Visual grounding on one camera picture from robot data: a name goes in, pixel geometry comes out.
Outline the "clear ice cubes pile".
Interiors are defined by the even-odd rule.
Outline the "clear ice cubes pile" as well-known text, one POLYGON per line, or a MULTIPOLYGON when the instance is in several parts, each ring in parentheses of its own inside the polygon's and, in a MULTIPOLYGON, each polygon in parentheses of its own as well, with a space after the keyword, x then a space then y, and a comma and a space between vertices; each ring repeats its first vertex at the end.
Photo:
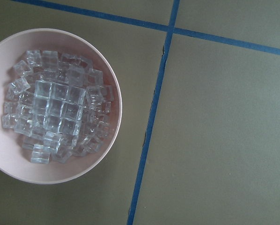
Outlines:
POLYGON ((98 152, 109 135, 113 87, 91 59, 27 50, 13 67, 2 127, 23 135, 31 162, 65 163, 98 152))

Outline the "pink bowl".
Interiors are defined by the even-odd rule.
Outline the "pink bowl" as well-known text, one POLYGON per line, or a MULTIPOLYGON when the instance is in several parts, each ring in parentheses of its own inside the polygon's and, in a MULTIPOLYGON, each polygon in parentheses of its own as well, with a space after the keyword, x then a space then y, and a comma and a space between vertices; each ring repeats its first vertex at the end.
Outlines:
POLYGON ((118 135, 121 118, 122 97, 116 75, 104 56, 86 40, 63 30, 39 28, 18 32, 0 42, 0 170, 7 175, 35 184, 57 184, 78 178, 107 155, 118 135), (11 82, 12 66, 30 49, 53 50, 90 58, 94 67, 103 71, 104 81, 113 86, 111 130, 97 153, 71 157, 63 164, 33 164, 30 162, 31 152, 21 147, 19 134, 2 127, 4 97, 6 85, 11 82))

